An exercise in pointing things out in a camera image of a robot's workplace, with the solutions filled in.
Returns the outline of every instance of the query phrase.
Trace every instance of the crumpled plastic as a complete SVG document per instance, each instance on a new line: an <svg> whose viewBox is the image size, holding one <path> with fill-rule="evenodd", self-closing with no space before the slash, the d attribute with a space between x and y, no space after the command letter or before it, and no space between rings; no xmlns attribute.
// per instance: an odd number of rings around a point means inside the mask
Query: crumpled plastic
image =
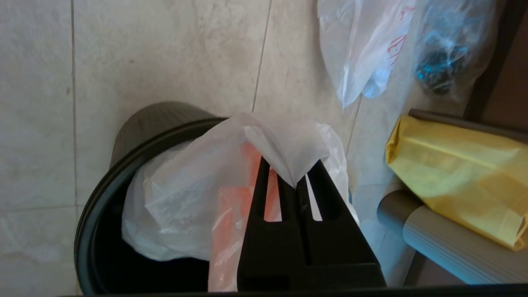
<svg viewBox="0 0 528 297"><path fill-rule="evenodd" d="M232 255L239 253L241 247L260 155L292 187L322 160L358 221L348 201L343 144L330 126L309 119L240 113L219 123L185 149L178 147L154 158L136 173L122 215L123 240L138 253L157 261L194 257L211 261L214 269L220 267L215 266L217 259L229 259L229 265L237 267L238 258ZM231 214L223 215L229 206ZM280 218L276 211L272 214L270 219ZM219 238L227 242L215 242L215 246L229 246L230 251L213 246L217 232L224 233ZM224 275L227 279L225 273L210 271L211 275ZM220 285L215 291L230 290L229 285Z"/></svg>
<svg viewBox="0 0 528 297"><path fill-rule="evenodd" d="M343 109L386 90L415 10L416 0L318 1L321 54Z"/></svg>
<svg viewBox="0 0 528 297"><path fill-rule="evenodd" d="M493 53L495 0L427 0L414 71L431 95L463 103Z"/></svg>

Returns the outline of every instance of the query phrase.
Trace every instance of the trash bag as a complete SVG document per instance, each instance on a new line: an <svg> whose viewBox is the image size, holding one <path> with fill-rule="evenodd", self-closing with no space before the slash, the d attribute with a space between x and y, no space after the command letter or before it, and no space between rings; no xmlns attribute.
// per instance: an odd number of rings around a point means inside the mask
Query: trash bag
<svg viewBox="0 0 528 297"><path fill-rule="evenodd" d="M319 0L321 54L343 109L382 94L399 57L416 0Z"/></svg>
<svg viewBox="0 0 528 297"><path fill-rule="evenodd" d="M213 127L185 149L177 147L154 158L136 173L125 199L123 239L138 253L157 261L181 257L216 261L222 250L214 249L212 255L212 230L225 231L215 223L222 220L219 206L250 205L258 170L255 158L260 160L260 155L292 187L318 160L323 160L358 221L348 201L343 144L330 126L306 119L241 113ZM231 223L224 224L243 230L248 214L240 208L231 214ZM230 252L241 248L243 232L237 232L238 239L224 238ZM237 257L222 259L235 261L232 267L238 266ZM210 267L220 266L212 262ZM210 271L210 275L221 273Z"/></svg>
<svg viewBox="0 0 528 297"><path fill-rule="evenodd" d="M422 87L463 103L484 72L496 38L495 0L427 0L414 71Z"/></svg>
<svg viewBox="0 0 528 297"><path fill-rule="evenodd" d="M237 270L261 155L250 143L242 144L243 157L250 166L248 187L221 187L212 230L209 292L237 291ZM268 177L264 220L281 221L277 174Z"/></svg>
<svg viewBox="0 0 528 297"><path fill-rule="evenodd" d="M433 211L512 250L525 247L528 145L402 116L385 158Z"/></svg>

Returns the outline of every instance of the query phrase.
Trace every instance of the brown wooden edge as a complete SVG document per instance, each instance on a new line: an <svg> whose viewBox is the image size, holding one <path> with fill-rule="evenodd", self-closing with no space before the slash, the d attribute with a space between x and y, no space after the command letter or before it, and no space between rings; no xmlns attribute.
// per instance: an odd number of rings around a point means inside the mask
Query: brown wooden edge
<svg viewBox="0 0 528 297"><path fill-rule="evenodd" d="M475 82L464 111L464 119L480 122L527 7L527 0L506 1L498 22L495 51L488 68Z"/></svg>
<svg viewBox="0 0 528 297"><path fill-rule="evenodd" d="M458 117L426 112L424 110L414 108L409 111L409 115L421 120L428 120L430 122L442 123L460 128L471 129L474 131L504 136L522 143L528 143L528 133L516 129L475 123Z"/></svg>

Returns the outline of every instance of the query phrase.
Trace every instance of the orange plastic bag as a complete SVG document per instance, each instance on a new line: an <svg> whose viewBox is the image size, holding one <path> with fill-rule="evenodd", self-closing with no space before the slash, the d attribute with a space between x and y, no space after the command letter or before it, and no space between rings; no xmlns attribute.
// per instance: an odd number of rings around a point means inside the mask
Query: orange plastic bag
<svg viewBox="0 0 528 297"><path fill-rule="evenodd" d="M219 190L211 238L209 292L237 291L238 262L261 159L250 143L242 145L242 153L251 183L249 187L221 187ZM268 178L264 220L281 221L277 174L273 170Z"/></svg>

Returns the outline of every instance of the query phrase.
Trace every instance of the plastic bag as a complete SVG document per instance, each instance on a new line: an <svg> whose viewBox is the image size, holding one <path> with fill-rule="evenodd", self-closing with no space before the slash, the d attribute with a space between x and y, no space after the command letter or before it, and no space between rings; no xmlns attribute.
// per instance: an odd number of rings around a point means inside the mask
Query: plastic bag
<svg viewBox="0 0 528 297"><path fill-rule="evenodd" d="M260 166L260 154L249 143L242 152L251 167L248 187L221 187L216 218L212 229L209 292L237 290L237 270L248 223L253 191ZM281 221L277 174L270 170L264 220Z"/></svg>
<svg viewBox="0 0 528 297"><path fill-rule="evenodd" d="M236 114L184 150L166 152L136 173L123 210L123 239L138 253L158 261L210 260L211 230L221 190L250 187L254 182L251 162L244 157L247 143L293 187L322 159L349 206L343 144L328 125L284 116Z"/></svg>
<svg viewBox="0 0 528 297"><path fill-rule="evenodd" d="M414 62L425 90L465 101L493 53L495 2L427 0Z"/></svg>
<svg viewBox="0 0 528 297"><path fill-rule="evenodd" d="M416 0L319 0L320 47L343 109L382 94L407 38Z"/></svg>

